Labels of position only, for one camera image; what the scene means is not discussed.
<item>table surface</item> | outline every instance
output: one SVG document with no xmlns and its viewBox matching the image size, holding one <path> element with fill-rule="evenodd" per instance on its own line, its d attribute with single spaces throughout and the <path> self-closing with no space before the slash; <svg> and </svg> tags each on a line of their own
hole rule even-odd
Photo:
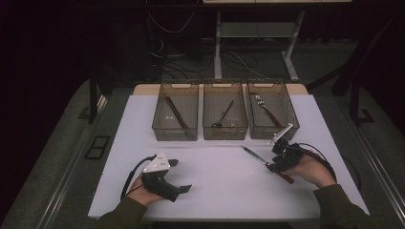
<svg viewBox="0 0 405 229">
<path fill-rule="evenodd" d="M 368 213 L 354 182 L 340 156 L 330 131 L 312 95 L 299 84 L 288 85 L 291 102 L 300 122 L 290 143 L 315 146 L 334 168 L 337 180 L 350 200 Z M 99 218 L 114 210 L 130 171 L 147 156 L 165 152 L 179 160 L 165 179 L 174 186 L 192 184 L 190 191 L 169 200 L 151 204 L 145 221 L 292 221 L 319 218 L 319 206 L 313 195 L 316 187 L 300 177 L 288 184 L 249 156 L 240 145 L 271 161 L 275 154 L 268 140 L 204 140 L 202 126 L 203 98 L 200 94 L 199 139 L 176 142 L 156 141 L 152 121 L 159 85 L 138 85 L 130 96 L 117 135 L 104 167 L 89 211 Z"/>
</svg>

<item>wrist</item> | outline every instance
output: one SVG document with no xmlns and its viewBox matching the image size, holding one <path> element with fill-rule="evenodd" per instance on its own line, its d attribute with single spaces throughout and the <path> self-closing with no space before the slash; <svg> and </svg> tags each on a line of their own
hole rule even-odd
<svg viewBox="0 0 405 229">
<path fill-rule="evenodd" d="M 133 199 L 134 201 L 142 204 L 145 207 L 152 203 L 150 198 L 145 197 L 144 195 L 137 194 L 135 192 L 128 194 L 127 197 Z"/>
<path fill-rule="evenodd" d="M 324 187 L 328 187 L 331 186 L 333 184 L 336 184 L 336 180 L 332 179 L 325 179 L 325 180 L 320 180 L 319 182 L 315 183 L 315 185 L 318 188 L 324 188 Z"/>
</svg>

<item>green sleeve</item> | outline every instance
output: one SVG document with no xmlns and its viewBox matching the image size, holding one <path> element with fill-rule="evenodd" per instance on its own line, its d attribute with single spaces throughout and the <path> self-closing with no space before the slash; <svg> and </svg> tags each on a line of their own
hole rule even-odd
<svg viewBox="0 0 405 229">
<path fill-rule="evenodd" d="M 140 222 L 146 213 L 146 207 L 137 201 L 125 197 L 117 208 L 102 216 L 97 222 L 98 229 L 135 229 L 140 228 Z"/>
<path fill-rule="evenodd" d="M 321 228 L 375 228 L 371 217 L 351 203 L 339 184 L 318 189 L 313 193 L 321 207 Z"/>
</svg>

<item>dark background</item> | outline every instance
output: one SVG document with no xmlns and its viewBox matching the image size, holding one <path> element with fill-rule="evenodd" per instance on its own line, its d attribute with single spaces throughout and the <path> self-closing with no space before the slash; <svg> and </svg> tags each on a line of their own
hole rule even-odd
<svg viewBox="0 0 405 229">
<path fill-rule="evenodd" d="M 109 1 L 81 3 L 96 6 Z M 159 70 L 153 67 L 156 59 L 148 48 L 154 48 L 153 33 L 161 31 L 147 20 L 146 12 L 125 8 L 84 10 L 75 4 L 68 0 L 0 0 L 1 221 L 67 103 L 90 72 L 96 73 L 98 86 L 105 94 L 116 87 L 157 82 L 159 77 Z M 349 7 L 309 8 L 300 40 L 358 40 L 356 55 L 351 59 L 352 66 L 356 66 L 378 31 L 400 10 L 404 11 L 401 5 L 403 1 L 353 0 Z M 296 11 L 285 9 L 255 17 L 283 20 L 293 17 Z M 161 12 L 157 18 L 166 27 L 177 28 L 188 15 L 182 11 L 173 17 L 173 13 Z M 173 46 L 181 46 L 176 41 L 186 41 L 182 42 L 187 44 L 185 50 L 198 57 L 200 38 L 215 33 L 215 15 L 215 11 L 196 13 L 184 32 L 161 35 Z M 405 135 L 405 96 L 401 90 L 405 85 L 404 15 L 399 13 L 393 20 L 356 75 L 353 68 L 343 75 L 347 81 L 359 77 Z M 241 11 L 225 13 L 224 18 L 252 20 L 251 14 Z"/>
</svg>

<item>clear plastic bin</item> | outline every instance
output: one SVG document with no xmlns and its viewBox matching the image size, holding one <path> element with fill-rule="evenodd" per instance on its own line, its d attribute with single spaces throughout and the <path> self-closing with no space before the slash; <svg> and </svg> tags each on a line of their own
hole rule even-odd
<svg viewBox="0 0 405 229">
<path fill-rule="evenodd" d="M 247 116 L 241 79 L 203 81 L 202 126 L 205 140 L 245 139 Z"/>
<path fill-rule="evenodd" d="M 246 88 L 250 137 L 272 139 L 291 123 L 292 128 L 284 135 L 291 140 L 300 125 L 283 79 L 249 78 Z M 259 105 L 260 98 L 265 107 Z"/>
<path fill-rule="evenodd" d="M 198 139 L 200 80 L 164 80 L 160 85 L 152 129 L 158 141 Z"/>
</svg>

